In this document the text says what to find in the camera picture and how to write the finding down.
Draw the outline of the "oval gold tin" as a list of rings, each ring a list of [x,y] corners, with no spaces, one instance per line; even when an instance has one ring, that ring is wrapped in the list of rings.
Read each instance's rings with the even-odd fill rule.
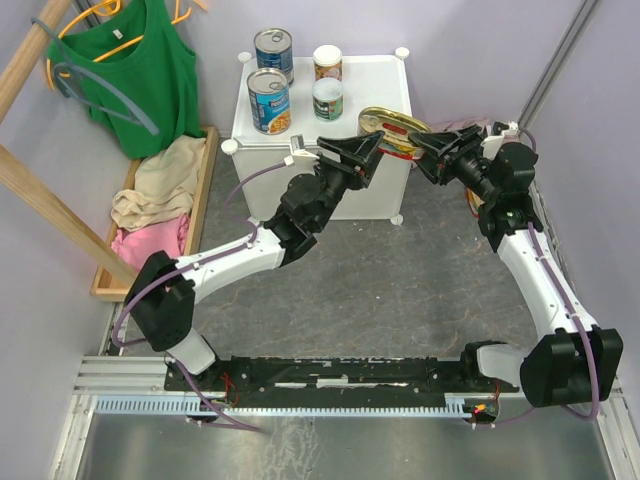
[[[431,128],[419,119],[383,107],[367,107],[358,115],[358,134],[383,131],[379,149],[396,158],[416,161],[423,151],[410,140],[411,133],[429,133]]]
[[[465,189],[465,198],[473,217],[478,219],[480,216],[479,210],[484,201],[469,188]]]

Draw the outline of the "green can white lid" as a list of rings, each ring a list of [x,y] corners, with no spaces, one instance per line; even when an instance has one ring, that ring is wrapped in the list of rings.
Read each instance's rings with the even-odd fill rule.
[[[335,78],[321,78],[312,88],[315,116],[323,121],[335,121],[343,113],[343,84]]]

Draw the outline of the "orange can white lid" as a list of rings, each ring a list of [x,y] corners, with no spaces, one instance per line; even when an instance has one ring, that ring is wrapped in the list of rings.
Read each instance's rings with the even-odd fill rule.
[[[325,44],[317,47],[313,52],[315,80],[333,78],[342,80],[342,51],[339,47]]]

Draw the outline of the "blue can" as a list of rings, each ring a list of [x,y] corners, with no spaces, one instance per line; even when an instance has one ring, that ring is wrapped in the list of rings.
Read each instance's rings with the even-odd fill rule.
[[[260,68],[247,78],[254,127],[266,135],[286,131],[291,124],[289,84],[275,68]]]
[[[294,82],[292,36],[281,28],[267,28],[254,36],[259,68],[273,68],[284,73],[290,85]]]

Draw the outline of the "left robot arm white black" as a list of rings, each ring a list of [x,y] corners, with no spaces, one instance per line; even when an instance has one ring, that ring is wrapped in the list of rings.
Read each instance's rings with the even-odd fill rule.
[[[209,390],[221,378],[213,348],[193,326],[194,307],[217,290],[262,271],[275,270],[302,258],[317,242],[348,191],[365,189],[383,157],[380,131],[345,139],[320,137],[321,151],[291,139],[283,165],[309,158],[313,170],[294,176],[274,215],[262,224],[250,222],[248,235],[221,247],[179,258],[164,251],[152,254],[125,299],[143,339],[186,370],[198,389]]]

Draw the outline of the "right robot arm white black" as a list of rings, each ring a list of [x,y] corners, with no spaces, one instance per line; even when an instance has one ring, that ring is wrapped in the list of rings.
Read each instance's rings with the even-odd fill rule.
[[[598,325],[558,266],[530,192],[538,154],[517,134],[516,124],[496,123],[408,136],[431,183],[457,180],[480,199],[481,234],[516,281],[536,329],[530,351],[497,341],[468,345],[459,379],[472,391],[501,380],[534,408],[560,406],[594,420],[610,395],[623,340]]]

